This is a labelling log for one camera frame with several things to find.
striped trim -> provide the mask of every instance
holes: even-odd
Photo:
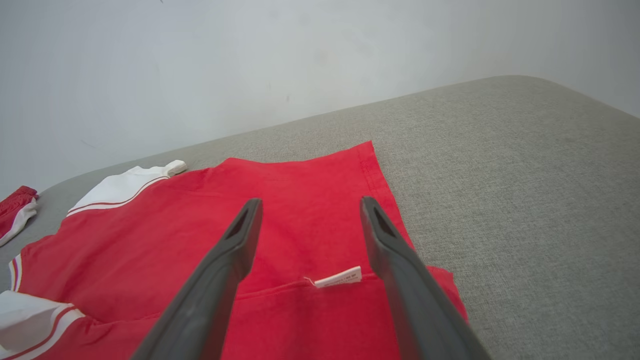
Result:
[[[67,216],[71,216],[73,214],[77,214],[81,211],[84,210],[92,210],[92,209],[113,209],[113,208],[119,208],[120,206],[126,205],[128,203],[130,203],[133,199],[136,198],[136,196],[138,196],[142,190],[148,188],[149,186],[153,185],[154,183],[157,183],[160,180],[164,180],[164,179],[168,179],[168,176],[160,176],[157,177],[153,180],[148,181],[146,184],[144,184],[132,197],[128,198],[125,201],[120,201],[120,202],[94,202],[93,204],[87,204],[84,206],[80,206],[79,208],[75,208],[75,209],[71,209],[69,210],[69,212],[67,213]]]
[[[9,263],[9,272],[11,273],[11,291],[18,292],[20,283],[22,282],[22,256],[18,254]]]
[[[78,310],[73,304],[69,304],[66,307],[57,308],[51,315],[51,318],[54,319],[53,326],[51,327],[51,332],[46,337],[46,339],[24,351],[11,355],[10,357],[7,357],[5,359],[31,360],[42,355],[62,337],[62,334],[65,332],[65,330],[67,330],[71,323],[83,317],[84,314],[82,314],[82,312]]]

clothing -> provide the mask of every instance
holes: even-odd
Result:
[[[37,191],[21,186],[0,202],[0,246],[18,235],[27,220],[36,215]]]
[[[260,197],[255,260],[237,290],[223,358],[397,359],[384,285],[367,259],[363,196],[378,200],[411,245],[371,142],[308,161],[230,158],[159,179],[126,201],[94,193],[58,233],[22,250],[14,290],[84,315],[42,358],[127,358],[243,204]],[[308,280],[354,266],[360,282],[316,288]],[[466,318],[451,273],[429,271]]]

folded red cloth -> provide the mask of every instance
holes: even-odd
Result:
[[[22,231],[27,220],[36,214],[37,191],[21,186],[0,202],[0,246]]]

red stripe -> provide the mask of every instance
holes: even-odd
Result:
[[[19,352],[18,354],[15,354],[13,356],[7,357],[5,360],[11,360],[11,359],[15,359],[16,357],[20,357],[23,356],[24,354],[27,354],[28,352],[34,351],[35,349],[41,347],[42,345],[44,345],[45,343],[47,343],[47,341],[49,341],[49,339],[51,339],[53,337],[53,334],[56,332],[56,328],[58,327],[58,323],[60,322],[60,319],[62,318],[62,316],[66,313],[68,313],[71,310],[75,310],[76,307],[75,306],[71,306],[68,307],[66,309],[64,309],[63,311],[60,312],[60,314],[58,314],[56,316],[56,320],[53,322],[53,328],[51,329],[51,333],[49,334],[49,336],[47,336],[46,339],[42,340],[41,342],[37,343],[36,345],[33,345],[32,347],[28,348],[25,351]]]
[[[127,201],[131,201],[131,200],[133,200],[133,198],[135,198],[136,196],[138,196],[138,194],[142,191],[142,189],[144,189],[144,188],[145,188],[145,186],[146,186],[146,185],[148,185],[148,184],[149,184],[149,183],[151,183],[152,181],[156,181],[156,180],[158,180],[158,179],[162,179],[162,178],[164,178],[164,179],[168,179],[169,177],[168,177],[168,176],[160,176],[160,177],[157,177],[157,178],[155,178],[155,179],[153,179],[153,180],[149,180],[149,181],[147,181],[147,183],[146,183],[146,184],[144,184],[144,185],[143,185],[143,186],[138,190],[138,192],[136,192],[132,197],[128,198],[127,200],[120,201],[120,202],[93,202],[93,203],[91,203],[91,204],[82,205],[82,206],[80,206],[79,208],[71,209],[71,210],[69,210],[69,211],[67,212],[67,215],[71,214],[72,212],[74,212],[74,211],[76,211],[76,210],[80,210],[80,209],[86,208],[87,206],[91,206],[91,205],[119,205],[119,204],[124,204],[125,202],[127,202]]]
[[[15,258],[11,260],[11,264],[13,265],[13,291],[17,291],[15,288],[18,286],[18,262],[16,262]]]

white stripe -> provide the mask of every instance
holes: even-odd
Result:
[[[55,311],[53,311],[53,313],[51,314],[51,323],[54,324],[54,322],[56,321],[56,317],[58,316],[58,314],[60,314],[63,310],[67,309],[68,307],[73,306],[73,304],[68,304],[67,306],[61,306],[59,308],[57,308]],[[83,318],[84,314],[82,314],[82,312],[80,310],[71,310],[68,313],[62,315],[62,317],[60,318],[59,322],[58,322],[58,326],[56,327],[56,330],[53,332],[53,336],[51,336],[49,338],[49,340],[47,340],[46,343],[40,345],[39,347],[33,349],[32,351],[16,357],[16,360],[32,360],[35,359],[36,357],[44,354],[45,351],[49,350],[53,345],[55,345],[55,343],[62,337],[62,334],[64,334],[65,330],[67,330],[67,327],[69,327],[69,325],[71,325],[72,322]]]
[[[18,292],[20,291],[20,283],[22,282],[22,254],[18,254],[18,256],[15,257],[15,267],[17,280],[15,281],[15,289],[13,290]]]
[[[136,196],[134,196],[133,198],[121,203],[121,204],[93,204],[93,205],[89,205],[89,206],[85,206],[84,208],[81,209],[71,209],[71,211],[69,211],[69,214],[67,214],[67,217],[80,213],[84,210],[93,210],[93,209],[113,209],[113,208],[119,208],[120,206],[124,206],[130,202],[133,201],[133,199],[137,198],[138,196],[140,196],[140,194],[142,193],[142,191],[146,188],[148,188],[149,186],[157,183],[160,180],[166,180],[166,177],[159,177],[158,179],[155,179],[153,181],[150,181],[149,183],[147,183],[145,186],[143,186],[140,190],[138,190],[138,193],[136,194]]]
[[[22,207],[22,209],[18,210],[13,218],[13,223],[11,224],[11,229],[7,231],[6,234],[0,237],[0,246],[4,245],[6,242],[11,240],[14,236],[18,235],[19,232],[22,231],[24,226],[27,224],[27,220],[36,214],[36,199],[31,199],[29,204],[26,204]]]
[[[13,289],[13,284],[15,284],[15,270],[13,269],[13,259],[9,262],[9,272],[11,273],[11,291],[15,291]]]

